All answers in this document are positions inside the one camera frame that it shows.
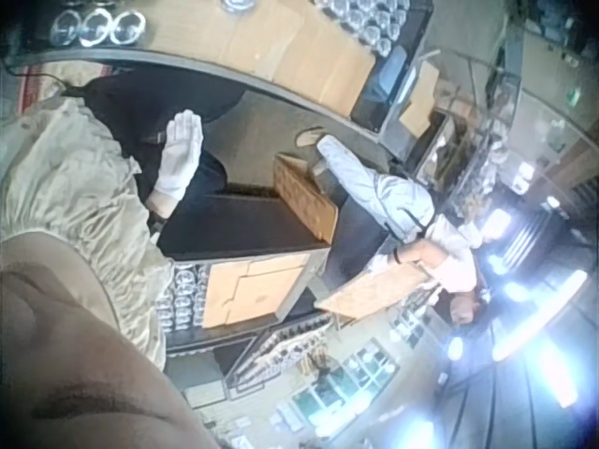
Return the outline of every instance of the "window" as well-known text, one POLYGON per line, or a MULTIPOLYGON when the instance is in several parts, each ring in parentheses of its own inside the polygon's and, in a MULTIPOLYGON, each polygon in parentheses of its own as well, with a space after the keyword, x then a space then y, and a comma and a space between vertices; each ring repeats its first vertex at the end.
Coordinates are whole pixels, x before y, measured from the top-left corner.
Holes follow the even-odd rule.
POLYGON ((364 412, 398 370, 376 340, 371 340, 292 401, 318 436, 331 436, 364 412))

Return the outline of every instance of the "hand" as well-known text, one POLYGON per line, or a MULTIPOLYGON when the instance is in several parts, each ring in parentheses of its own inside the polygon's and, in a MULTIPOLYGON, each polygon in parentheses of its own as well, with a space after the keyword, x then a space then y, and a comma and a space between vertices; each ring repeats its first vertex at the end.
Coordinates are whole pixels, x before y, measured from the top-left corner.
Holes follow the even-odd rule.
POLYGON ((162 151, 158 181, 154 189, 181 201, 199 164, 202 121, 191 110, 178 113, 168 122, 167 143, 162 151))
POLYGON ((388 256, 384 254, 376 254, 366 266, 366 270, 372 274, 377 274, 389 268, 388 256))

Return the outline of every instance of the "fluorescent light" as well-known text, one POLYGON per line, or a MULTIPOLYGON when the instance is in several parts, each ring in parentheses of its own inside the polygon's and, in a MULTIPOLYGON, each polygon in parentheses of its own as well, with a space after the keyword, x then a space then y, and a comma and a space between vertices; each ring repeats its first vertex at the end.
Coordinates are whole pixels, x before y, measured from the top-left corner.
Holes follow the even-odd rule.
POLYGON ((528 299, 529 292, 519 283, 510 282, 504 286, 505 294, 513 301, 522 302, 528 299))
POLYGON ((483 236, 490 239, 500 238, 509 224, 512 222, 512 216, 503 209, 494 210, 487 222, 483 226, 483 236))
POLYGON ((464 352, 464 340, 461 337, 454 337, 447 347, 447 356, 449 360, 457 362, 461 359, 464 352))
POLYGON ((570 298, 587 280, 587 277, 588 275, 584 271, 575 271, 572 276, 563 283, 551 300, 544 303, 534 315, 520 323, 505 338, 495 343, 495 346, 493 347, 493 360, 503 360, 524 346, 539 332, 539 330, 551 321, 563 307, 565 307, 570 298))
POLYGON ((558 200, 558 198, 556 198, 555 196, 548 196, 547 197, 547 203, 553 208, 553 209, 557 209, 558 207, 560 207, 560 201, 558 200))
POLYGON ((419 421, 409 430, 408 438, 401 449, 431 449, 434 438, 434 424, 431 421, 419 421))
POLYGON ((534 176, 534 167, 530 164, 527 164, 526 162, 523 162, 522 164, 520 164, 518 172, 520 175, 522 175, 522 178, 530 181, 534 176))
POLYGON ((536 353, 536 359, 541 375, 562 408, 574 404, 578 399, 577 388, 560 350, 548 340, 536 353))
POLYGON ((507 273, 507 267, 504 264, 504 260, 498 255, 492 254, 489 256, 489 265, 493 268, 495 274, 499 276, 503 276, 507 273))

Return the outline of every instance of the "counter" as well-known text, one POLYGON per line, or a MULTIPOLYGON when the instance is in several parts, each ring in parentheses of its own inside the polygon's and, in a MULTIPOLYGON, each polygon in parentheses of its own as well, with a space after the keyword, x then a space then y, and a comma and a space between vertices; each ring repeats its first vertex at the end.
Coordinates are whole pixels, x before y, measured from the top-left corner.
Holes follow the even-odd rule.
POLYGON ((387 131, 398 135, 406 75, 432 15, 431 0, 412 2, 397 42, 407 53, 405 62, 391 70, 388 92, 374 94, 386 61, 307 0, 258 0, 251 13, 240 16, 224 11, 220 0, 129 0, 113 14, 136 9, 148 25, 144 38, 125 48, 50 47, 49 30, 61 8, 47 3, 35 25, 18 35, 12 65, 89 60, 188 68, 244 83, 385 144, 387 131))

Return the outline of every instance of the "shoe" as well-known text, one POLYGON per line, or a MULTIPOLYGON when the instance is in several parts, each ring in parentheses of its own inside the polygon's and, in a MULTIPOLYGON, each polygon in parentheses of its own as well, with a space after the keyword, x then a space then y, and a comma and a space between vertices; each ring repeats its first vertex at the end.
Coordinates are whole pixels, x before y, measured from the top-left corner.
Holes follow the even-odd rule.
POLYGON ((305 129, 296 135, 296 147, 303 148, 315 145, 326 133, 327 131, 322 126, 305 129))

